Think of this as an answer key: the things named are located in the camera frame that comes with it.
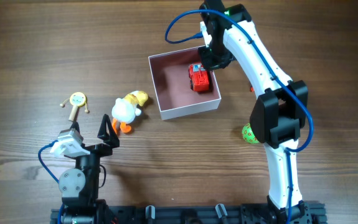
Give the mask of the red toy fire truck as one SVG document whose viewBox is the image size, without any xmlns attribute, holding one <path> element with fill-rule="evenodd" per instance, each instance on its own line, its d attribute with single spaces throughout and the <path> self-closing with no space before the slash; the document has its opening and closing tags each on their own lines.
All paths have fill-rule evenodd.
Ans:
<svg viewBox="0 0 358 224">
<path fill-rule="evenodd" d="M 201 63 L 189 65 L 190 88 L 196 92 L 209 90 L 209 73 Z"/>
</svg>

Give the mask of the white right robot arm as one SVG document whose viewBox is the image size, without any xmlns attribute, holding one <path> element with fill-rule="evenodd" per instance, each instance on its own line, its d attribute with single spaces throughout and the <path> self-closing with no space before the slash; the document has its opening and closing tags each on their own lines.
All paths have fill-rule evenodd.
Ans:
<svg viewBox="0 0 358 224">
<path fill-rule="evenodd" d="M 222 1 L 204 1 L 199 10 L 205 40 L 199 48 L 201 62 L 205 69 L 216 70 L 236 60 L 248 77 L 257 98 L 250 127 L 266 151 L 269 203 L 292 217 L 302 201 L 296 154 L 307 147 L 314 133 L 307 109 L 308 87 L 304 81 L 293 81 L 273 60 L 243 5 L 225 7 Z"/>
</svg>

